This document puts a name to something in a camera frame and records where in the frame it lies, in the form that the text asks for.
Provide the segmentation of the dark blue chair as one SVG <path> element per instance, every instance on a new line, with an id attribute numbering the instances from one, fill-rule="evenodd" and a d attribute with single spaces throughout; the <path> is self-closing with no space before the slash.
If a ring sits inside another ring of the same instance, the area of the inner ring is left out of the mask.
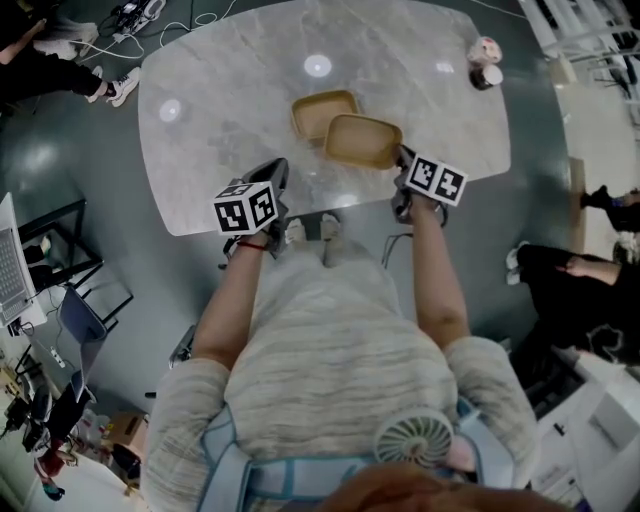
<path id="1" fill-rule="evenodd" d="M 99 317 L 85 297 L 88 290 L 80 295 L 76 287 L 67 285 L 60 308 L 60 320 L 63 328 L 79 345 L 79 369 L 71 376 L 70 386 L 76 402 L 80 402 L 86 388 L 86 381 L 94 363 L 107 340 L 109 333 L 118 325 L 116 318 L 134 296 L 130 294 L 106 317 Z"/>

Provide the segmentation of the white metal shelving rack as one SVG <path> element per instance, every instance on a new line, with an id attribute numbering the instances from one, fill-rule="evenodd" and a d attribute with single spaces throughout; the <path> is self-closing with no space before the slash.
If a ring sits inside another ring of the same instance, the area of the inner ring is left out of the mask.
<path id="1" fill-rule="evenodd" d="M 589 78 L 640 87 L 640 0 L 518 0 L 545 56 Z"/>

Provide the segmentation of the brown cardboard box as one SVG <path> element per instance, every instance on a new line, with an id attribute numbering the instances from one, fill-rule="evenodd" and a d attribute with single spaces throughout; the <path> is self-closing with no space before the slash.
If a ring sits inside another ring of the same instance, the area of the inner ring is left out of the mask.
<path id="1" fill-rule="evenodd" d="M 148 422 L 144 414 L 119 412 L 111 418 L 105 430 L 105 440 L 141 454 L 144 450 L 147 431 Z"/>

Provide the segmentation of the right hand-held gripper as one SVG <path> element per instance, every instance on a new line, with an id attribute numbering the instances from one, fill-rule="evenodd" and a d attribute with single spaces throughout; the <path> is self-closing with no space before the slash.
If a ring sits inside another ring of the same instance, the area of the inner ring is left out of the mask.
<path id="1" fill-rule="evenodd" d="M 397 146 L 396 167 L 399 175 L 394 179 L 396 192 L 391 200 L 392 212 L 401 224 L 410 224 L 410 210 L 414 196 L 436 203 L 436 212 L 442 214 L 441 225 L 449 218 L 449 207 L 457 207 L 464 194 L 469 176 L 454 167 L 432 160 L 404 144 Z"/>

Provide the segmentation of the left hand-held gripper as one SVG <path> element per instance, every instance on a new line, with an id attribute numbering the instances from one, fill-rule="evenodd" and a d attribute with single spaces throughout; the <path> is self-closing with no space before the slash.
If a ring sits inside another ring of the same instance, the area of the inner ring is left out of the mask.
<path id="1" fill-rule="evenodd" d="M 223 247 L 227 259 L 231 258 L 232 248 L 242 238 L 260 232 L 268 237 L 261 249 L 274 259 L 278 257 L 284 244 L 285 220 L 289 213 L 280 197 L 286 190 L 288 178 L 288 160 L 276 158 L 242 176 L 244 182 L 254 183 L 234 180 L 214 197 L 212 210 L 218 233 L 227 238 Z"/>

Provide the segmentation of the person's grey knit outfit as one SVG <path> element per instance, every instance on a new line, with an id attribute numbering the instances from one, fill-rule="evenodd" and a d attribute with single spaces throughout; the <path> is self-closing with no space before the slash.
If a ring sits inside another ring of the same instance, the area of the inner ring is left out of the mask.
<path id="1" fill-rule="evenodd" d="M 257 459 L 355 455 L 379 425 L 411 407 L 451 421 L 467 399 L 514 463 L 534 472 L 535 415 L 506 352 L 465 336 L 439 348 L 400 312 L 387 272 L 358 246 L 322 263 L 306 246 L 263 267 L 247 346 L 231 368 L 208 359 L 162 379 L 141 488 L 152 512 L 195 512 L 209 474 L 201 437 L 229 407 L 240 448 Z"/>

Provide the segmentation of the person's right forearm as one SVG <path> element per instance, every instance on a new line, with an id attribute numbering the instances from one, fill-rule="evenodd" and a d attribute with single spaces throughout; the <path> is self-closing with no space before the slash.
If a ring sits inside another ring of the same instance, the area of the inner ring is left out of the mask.
<path id="1" fill-rule="evenodd" d="M 470 335 L 465 298 L 447 248 L 436 203 L 411 198 L 412 264 L 416 321 L 441 349 Z"/>

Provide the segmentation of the dark cup with white lid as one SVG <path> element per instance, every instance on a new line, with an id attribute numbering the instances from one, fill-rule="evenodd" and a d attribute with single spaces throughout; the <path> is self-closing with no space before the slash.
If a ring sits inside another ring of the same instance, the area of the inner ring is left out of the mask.
<path id="1" fill-rule="evenodd" d="M 474 65 L 469 72 L 469 79 L 474 88 L 485 91 L 503 82 L 504 75 L 495 64 Z"/>

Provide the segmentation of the pile of white boxes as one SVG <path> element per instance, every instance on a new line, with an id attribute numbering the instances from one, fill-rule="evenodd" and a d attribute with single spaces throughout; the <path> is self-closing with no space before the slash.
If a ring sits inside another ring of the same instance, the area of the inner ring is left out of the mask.
<path id="1" fill-rule="evenodd" d="M 640 510 L 640 382 L 581 353 L 582 386 L 539 421 L 534 491 L 581 512 Z"/>

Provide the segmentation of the grey marble table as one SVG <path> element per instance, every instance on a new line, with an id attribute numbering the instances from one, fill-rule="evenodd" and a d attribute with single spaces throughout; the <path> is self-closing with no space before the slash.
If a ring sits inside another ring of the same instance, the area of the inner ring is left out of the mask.
<path id="1" fill-rule="evenodd" d="M 393 171 L 347 167 L 295 133 L 305 96 L 347 90 L 360 111 L 398 126 L 405 143 L 473 180 L 505 173 L 502 91 L 474 88 L 472 19 L 417 0 L 293 0 L 198 28 L 143 63 L 138 112 L 148 180 L 167 230 L 209 232 L 213 197 L 284 157 L 294 215 L 385 200 Z"/>

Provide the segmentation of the white perforated appliance box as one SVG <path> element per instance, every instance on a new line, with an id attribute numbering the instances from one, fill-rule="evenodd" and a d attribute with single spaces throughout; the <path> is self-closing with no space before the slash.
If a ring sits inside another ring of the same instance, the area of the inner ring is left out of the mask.
<path id="1" fill-rule="evenodd" d="M 36 293 L 24 259 L 13 198 L 0 202 L 0 326 L 7 327 L 33 306 Z"/>

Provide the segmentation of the person's left forearm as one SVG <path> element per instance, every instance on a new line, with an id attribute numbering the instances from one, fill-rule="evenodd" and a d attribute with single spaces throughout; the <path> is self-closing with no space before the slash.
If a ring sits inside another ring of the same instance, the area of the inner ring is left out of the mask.
<path id="1" fill-rule="evenodd" d="M 249 339 L 262 259 L 264 232 L 242 238 L 228 262 L 223 280 L 197 325 L 193 358 L 204 358 L 231 370 Z"/>

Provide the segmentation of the white neck fan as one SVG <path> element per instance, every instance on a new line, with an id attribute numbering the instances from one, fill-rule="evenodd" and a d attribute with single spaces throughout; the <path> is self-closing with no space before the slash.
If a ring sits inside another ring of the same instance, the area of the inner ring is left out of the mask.
<path id="1" fill-rule="evenodd" d="M 441 412 L 413 408 L 385 420 L 374 436 L 378 462 L 410 462 L 430 469 L 442 465 L 453 443 L 454 429 Z"/>

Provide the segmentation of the grey metal stand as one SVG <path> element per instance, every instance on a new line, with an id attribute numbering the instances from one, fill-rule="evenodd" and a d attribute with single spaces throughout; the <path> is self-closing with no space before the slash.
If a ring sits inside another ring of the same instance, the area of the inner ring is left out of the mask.
<path id="1" fill-rule="evenodd" d="M 190 326 L 179 343 L 176 345 L 169 358 L 169 368 L 172 369 L 176 365 L 187 361 L 191 358 L 191 351 L 193 345 L 193 339 L 196 331 L 196 326 Z"/>

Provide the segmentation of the pink patterned cup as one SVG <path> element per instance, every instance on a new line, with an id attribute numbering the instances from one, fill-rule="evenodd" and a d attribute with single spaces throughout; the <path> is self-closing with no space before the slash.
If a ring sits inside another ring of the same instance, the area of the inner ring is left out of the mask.
<path id="1" fill-rule="evenodd" d="M 503 59 L 503 52 L 495 39 L 480 37 L 469 48 L 467 59 L 474 65 L 497 65 Z"/>

